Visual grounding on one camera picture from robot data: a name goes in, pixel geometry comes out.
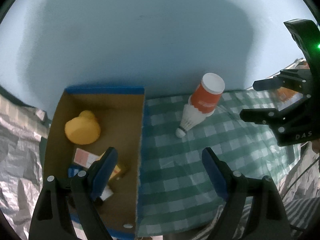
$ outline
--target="cylindrical container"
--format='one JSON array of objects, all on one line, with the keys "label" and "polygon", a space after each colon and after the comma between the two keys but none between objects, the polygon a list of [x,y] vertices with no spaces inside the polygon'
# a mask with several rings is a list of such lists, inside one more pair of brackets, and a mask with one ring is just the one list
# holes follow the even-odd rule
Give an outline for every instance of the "cylindrical container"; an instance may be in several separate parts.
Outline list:
[{"label": "cylindrical container", "polygon": [[190,97],[190,104],[204,114],[211,113],[225,89],[223,79],[214,73],[202,77],[200,85]]}]

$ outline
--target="yellow toy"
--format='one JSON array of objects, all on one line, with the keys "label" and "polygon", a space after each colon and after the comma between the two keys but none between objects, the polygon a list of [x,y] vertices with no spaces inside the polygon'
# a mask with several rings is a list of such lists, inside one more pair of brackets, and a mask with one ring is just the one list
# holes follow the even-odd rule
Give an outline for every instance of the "yellow toy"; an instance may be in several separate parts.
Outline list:
[{"label": "yellow toy", "polygon": [[68,121],[64,127],[67,138],[80,145],[95,142],[100,136],[100,125],[93,112],[82,111],[78,117]]}]

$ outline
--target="silver foil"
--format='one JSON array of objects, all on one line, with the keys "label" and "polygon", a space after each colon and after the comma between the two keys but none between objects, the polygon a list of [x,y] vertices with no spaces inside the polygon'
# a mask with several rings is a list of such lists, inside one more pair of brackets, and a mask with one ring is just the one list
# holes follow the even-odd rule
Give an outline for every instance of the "silver foil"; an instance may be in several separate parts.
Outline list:
[{"label": "silver foil", "polygon": [[47,133],[34,114],[0,95],[0,208],[23,240],[42,188],[39,142]]}]

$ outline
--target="screw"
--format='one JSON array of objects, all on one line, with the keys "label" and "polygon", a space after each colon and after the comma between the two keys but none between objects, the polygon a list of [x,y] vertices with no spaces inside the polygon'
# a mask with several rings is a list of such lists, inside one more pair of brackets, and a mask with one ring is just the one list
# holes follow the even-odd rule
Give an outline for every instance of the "screw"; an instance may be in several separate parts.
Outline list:
[{"label": "screw", "polygon": [[241,172],[239,172],[239,171],[234,171],[233,173],[232,173],[235,177],[241,177]]},{"label": "screw", "polygon": [[278,128],[278,131],[279,131],[280,133],[283,133],[283,132],[284,132],[284,127],[282,127],[282,126],[279,127],[279,128]]},{"label": "screw", "polygon": [[79,177],[83,177],[83,176],[85,176],[87,173],[85,172],[85,171],[79,171],[78,172],[78,176]]},{"label": "screw", "polygon": [[53,180],[54,180],[54,176],[52,176],[52,175],[47,178],[47,181],[49,181],[49,182],[51,182]]},{"label": "screw", "polygon": [[124,228],[127,228],[127,229],[130,229],[130,228],[133,228],[133,225],[131,225],[131,224],[124,224],[123,227],[124,227]]},{"label": "screw", "polygon": [[264,178],[266,181],[272,181],[272,178],[271,178],[270,176],[268,176],[268,175],[264,176],[263,178]]}]

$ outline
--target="checkered tablecloth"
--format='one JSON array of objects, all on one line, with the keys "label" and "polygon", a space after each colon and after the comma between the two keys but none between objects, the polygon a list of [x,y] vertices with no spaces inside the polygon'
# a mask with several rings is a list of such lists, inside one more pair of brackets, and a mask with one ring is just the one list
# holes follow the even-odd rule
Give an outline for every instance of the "checkered tablecloth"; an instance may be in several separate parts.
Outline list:
[{"label": "checkered tablecloth", "polygon": [[137,236],[186,231],[209,223],[222,203],[205,172],[201,152],[211,147],[220,160],[253,178],[270,175],[277,184],[298,162],[289,163],[267,125],[245,123],[243,108],[274,107],[268,92],[223,93],[214,114],[180,139],[175,130],[189,95],[146,101]]}]

